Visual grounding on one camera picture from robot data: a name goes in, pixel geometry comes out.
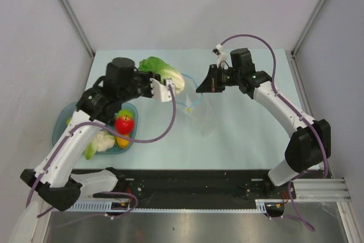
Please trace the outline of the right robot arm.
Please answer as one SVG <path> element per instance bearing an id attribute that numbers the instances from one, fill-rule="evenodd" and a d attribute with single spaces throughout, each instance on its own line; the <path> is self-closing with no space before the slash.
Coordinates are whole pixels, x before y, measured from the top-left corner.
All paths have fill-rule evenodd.
<path id="1" fill-rule="evenodd" d="M 282 160 L 269 170 L 262 184 L 263 193 L 276 198 L 283 185 L 307 169 L 319 163 L 328 173 L 328 158 L 331 156 L 331 128 L 325 120 L 316 120 L 298 109 L 282 93 L 273 87 L 273 79 L 265 71 L 257 71 L 247 48 L 227 54 L 222 45 L 213 49 L 216 64 L 211 64 L 197 93 L 221 93 L 226 87 L 238 87 L 263 107 L 282 125 L 290 140 Z"/>

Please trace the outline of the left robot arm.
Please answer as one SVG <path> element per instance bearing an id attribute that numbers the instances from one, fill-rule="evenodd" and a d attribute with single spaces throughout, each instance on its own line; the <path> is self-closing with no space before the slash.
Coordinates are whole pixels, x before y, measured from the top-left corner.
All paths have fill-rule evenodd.
<path id="1" fill-rule="evenodd" d="M 109 123 L 123 103 L 138 97 L 151 98 L 153 83 L 161 80 L 154 72 L 136 69 L 134 61 L 116 57 L 106 66 L 105 75 L 87 89 L 57 145 L 34 170 L 24 170 L 20 178 L 58 211 L 66 211 L 80 197 L 108 192 L 113 197 L 125 193 L 126 184 L 112 168 L 71 178 L 80 155 L 96 134 Z"/>

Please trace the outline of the green lettuce toy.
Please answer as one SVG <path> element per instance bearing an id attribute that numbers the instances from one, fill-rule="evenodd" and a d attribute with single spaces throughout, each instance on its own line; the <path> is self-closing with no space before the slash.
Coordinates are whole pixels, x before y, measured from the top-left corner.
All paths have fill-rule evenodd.
<path id="1" fill-rule="evenodd" d="M 139 62 L 139 71 L 154 72 L 159 74 L 161 81 L 171 79 L 176 88 L 176 93 L 181 93 L 185 88 L 185 80 L 182 74 L 171 65 L 164 62 L 162 59 L 150 56 Z"/>

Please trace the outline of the clear zip top bag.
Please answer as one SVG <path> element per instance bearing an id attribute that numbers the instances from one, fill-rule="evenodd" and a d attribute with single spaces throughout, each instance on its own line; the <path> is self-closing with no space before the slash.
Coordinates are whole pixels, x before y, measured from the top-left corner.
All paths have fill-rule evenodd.
<path id="1" fill-rule="evenodd" d="M 202 136 L 211 135 L 216 128 L 212 106 L 203 93 L 196 93 L 198 85 L 191 76 L 183 73 L 182 77 L 185 87 L 176 97 L 177 108 Z"/>

